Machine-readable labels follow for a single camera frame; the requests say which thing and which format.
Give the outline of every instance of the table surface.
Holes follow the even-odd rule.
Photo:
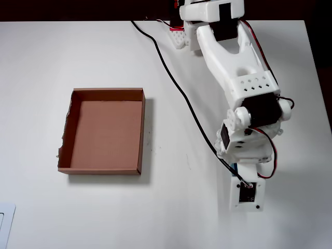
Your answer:
[[[305,23],[250,23],[295,101],[257,213],[228,211],[230,174],[130,22],[0,23],[0,201],[17,206],[7,248],[330,248],[332,138]],[[138,25],[213,143],[228,105],[202,54],[174,49],[160,23]],[[72,89],[87,87],[144,88],[140,177],[57,172]]]

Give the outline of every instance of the red wire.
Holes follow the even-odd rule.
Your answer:
[[[265,62],[266,67],[268,68],[268,70],[270,70],[270,72],[271,72],[271,74],[272,74],[272,76],[273,76],[273,78],[274,78],[274,80],[275,80],[275,82],[276,82],[276,78],[275,78],[275,76],[274,76],[274,74],[273,74],[273,71],[271,70],[271,67],[270,67],[270,65],[269,65],[269,63],[268,63],[268,61],[267,61],[267,59],[266,59],[266,57],[265,57],[265,54],[264,54],[264,52],[263,52],[263,49],[262,49],[261,46],[260,46],[260,43],[259,43],[259,41],[258,41],[258,39],[257,39],[257,36],[256,36],[256,34],[255,34],[253,28],[251,27],[251,25],[250,25],[246,20],[240,19],[240,21],[243,22],[243,23],[248,27],[248,29],[249,29],[250,33],[252,34],[252,36],[253,36],[253,38],[254,38],[254,40],[255,40],[255,42],[256,42],[256,45],[257,45],[257,47],[258,47],[258,49],[259,49],[259,51],[260,51],[260,53],[261,53],[261,56],[263,57],[263,60],[264,60],[264,62]]]
[[[275,145],[274,145],[272,139],[269,137],[268,134],[266,134],[263,130],[261,130],[261,129],[259,129],[259,128],[253,128],[253,129],[254,129],[255,131],[258,131],[259,133],[265,135],[265,136],[268,138],[268,140],[269,140],[270,143],[271,143],[271,146],[272,146],[273,152],[274,152],[273,170],[272,170],[271,175],[270,175],[270,176],[263,176],[263,175],[257,173],[257,175],[258,175],[260,178],[269,179],[269,178],[273,177],[273,175],[274,175],[274,173],[275,173],[275,171],[276,171],[276,166],[277,166],[277,162],[278,162],[278,152],[277,152],[277,150],[276,150],[276,147],[275,147]]]

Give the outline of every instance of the cardboard tray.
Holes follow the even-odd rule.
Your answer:
[[[74,89],[58,171],[141,174],[144,110],[142,88]]]

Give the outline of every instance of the black cable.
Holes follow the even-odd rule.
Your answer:
[[[244,179],[238,174],[238,172],[237,172],[235,169],[233,169],[233,168],[232,168],[232,167],[231,167],[231,166],[230,166],[230,165],[229,165],[224,159],[221,159],[221,158],[218,157],[218,155],[217,155],[217,151],[216,151],[216,149],[213,147],[213,145],[210,143],[210,141],[209,141],[209,139],[208,139],[206,133],[204,132],[204,130],[203,130],[203,128],[202,128],[202,126],[201,126],[201,124],[200,124],[200,122],[199,122],[199,120],[198,120],[198,118],[197,118],[197,116],[196,116],[196,114],[195,114],[195,112],[194,112],[192,106],[191,106],[191,103],[190,103],[190,101],[188,100],[187,95],[184,93],[184,91],[181,89],[181,87],[177,84],[177,82],[176,82],[176,80],[174,79],[173,75],[172,75],[171,72],[169,71],[169,69],[168,69],[168,67],[167,67],[167,65],[166,65],[166,63],[165,63],[165,61],[164,61],[164,59],[163,59],[163,57],[162,57],[162,55],[161,55],[161,52],[160,52],[160,50],[159,50],[159,47],[158,47],[158,44],[157,44],[156,40],[155,40],[152,36],[146,34],[144,31],[142,31],[142,30],[136,25],[136,23],[135,23],[134,21],[131,21],[131,23],[135,26],[135,28],[136,28],[140,33],[142,33],[143,35],[149,37],[149,38],[154,42],[154,44],[155,44],[155,46],[156,46],[156,49],[157,49],[157,52],[158,52],[158,55],[159,55],[159,57],[160,57],[160,60],[161,60],[161,62],[162,62],[162,64],[163,64],[163,66],[164,66],[166,72],[168,73],[169,77],[171,78],[171,80],[173,81],[173,83],[175,84],[175,86],[177,87],[177,89],[180,91],[180,93],[181,93],[182,96],[184,97],[185,101],[187,102],[187,105],[188,105],[188,107],[189,107],[189,109],[190,109],[190,111],[191,111],[191,114],[192,114],[192,116],[193,116],[193,118],[194,118],[194,120],[195,120],[195,122],[196,122],[196,124],[197,124],[197,126],[198,126],[198,128],[199,128],[199,130],[201,131],[201,133],[202,133],[202,135],[203,135],[203,137],[204,137],[206,143],[208,144],[208,146],[209,146],[210,149],[212,150],[213,154],[214,154],[214,155],[219,159],[219,161],[222,162],[222,164],[223,164],[223,165],[224,165],[224,166],[225,166],[225,167],[226,167],[226,168],[227,168],[227,169],[228,169],[233,175],[235,175],[235,176],[236,176],[241,182],[243,182],[247,187],[251,187],[252,184],[249,184],[248,182],[246,182],[246,181],[245,181],[245,180],[244,180]]]

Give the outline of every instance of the white object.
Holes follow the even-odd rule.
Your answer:
[[[280,94],[280,90],[272,73],[266,69],[267,65],[262,60],[261,52],[259,50],[256,51],[256,46],[251,43],[251,40],[254,40],[253,34],[250,34],[250,37],[248,36],[248,30],[243,26],[243,22],[239,21],[238,23],[239,52],[237,53],[231,53],[219,44],[209,25],[201,25],[194,29],[192,21],[202,21],[205,24],[220,21],[219,7],[226,3],[230,3],[230,1],[218,0],[194,4],[191,1],[186,1],[185,5],[180,8],[180,17],[185,21],[185,28],[188,28],[187,43],[190,44],[191,40],[193,40],[193,46],[190,46],[190,50],[197,48],[195,45],[196,39],[193,37],[196,34],[207,67],[224,90],[230,107],[227,110],[227,119],[224,120],[221,130],[217,132],[217,140],[215,142],[217,155],[228,163],[238,162],[241,163],[242,167],[247,165],[251,168],[250,173],[257,178],[256,166],[253,167],[253,163],[271,160],[271,144],[264,135],[249,135],[246,134],[245,129],[250,126],[251,118],[262,118],[263,115],[266,115],[266,112],[264,109],[264,113],[252,117],[252,114],[249,113],[246,107],[241,105],[244,100],[250,101],[252,97],[271,93],[275,96],[274,101],[277,102],[276,96]],[[243,1],[234,1],[230,8],[232,19],[243,16]],[[281,117],[278,116],[276,118],[280,119],[280,121],[289,120],[291,117],[289,104],[280,100],[278,104],[275,104],[279,104],[281,109]],[[256,106],[255,108],[257,110],[254,110],[253,113],[261,109],[261,106]],[[260,128],[271,139],[277,134],[282,134],[279,131],[280,122],[278,121],[274,124],[267,121],[261,123],[260,126],[263,126]],[[247,174],[249,172],[244,171],[240,176],[249,183],[248,179],[251,177],[250,174]],[[233,198],[230,204],[231,210],[234,208],[234,199],[237,196],[234,193],[239,193],[239,191],[231,189]],[[240,209],[242,211],[252,211],[252,206],[252,203],[241,203]]]
[[[17,205],[7,249],[330,248],[332,137],[306,25],[250,24],[296,104],[274,139],[278,169],[261,213],[229,212],[229,172],[130,22],[1,22],[0,200]],[[174,49],[158,22],[137,25],[156,39],[212,142],[229,108],[203,56]],[[57,172],[75,87],[144,88],[140,177]],[[268,175],[272,162],[262,166]]]
[[[238,26],[239,53],[233,54],[215,39],[210,26],[197,29],[197,38],[207,67],[225,91],[232,110],[245,98],[280,93],[270,71],[265,71],[242,24]]]
[[[216,0],[191,4],[197,1],[185,1],[180,7],[180,17],[184,21],[217,22],[220,21],[219,5],[231,4],[231,17],[239,18],[244,15],[243,0]]]
[[[197,28],[200,26],[208,25],[207,22],[192,23],[190,21],[184,21],[184,29],[187,34],[186,45],[189,46],[190,51],[200,50],[197,40]]]
[[[12,203],[0,203],[0,249],[7,247],[15,208]]]
[[[255,184],[254,201],[240,202],[240,191],[244,188],[240,187],[240,180],[233,176],[230,183],[230,202],[229,209],[232,211],[246,211],[246,212],[259,212],[263,211],[264,194],[265,194],[265,180],[257,176],[256,164],[245,165],[238,163],[237,169],[240,175],[245,175],[246,180]]]
[[[185,31],[170,31],[170,29],[168,29],[167,33],[176,49],[183,48],[187,38]]]
[[[282,121],[289,120],[291,118],[291,114],[292,114],[292,110],[291,110],[291,106],[289,105],[289,102],[287,100],[279,99],[278,104],[282,111],[281,120]]]
[[[238,107],[235,112],[233,110],[227,110],[227,119],[229,120],[229,127],[232,131],[246,129],[250,126],[250,113],[248,110],[241,106]]]

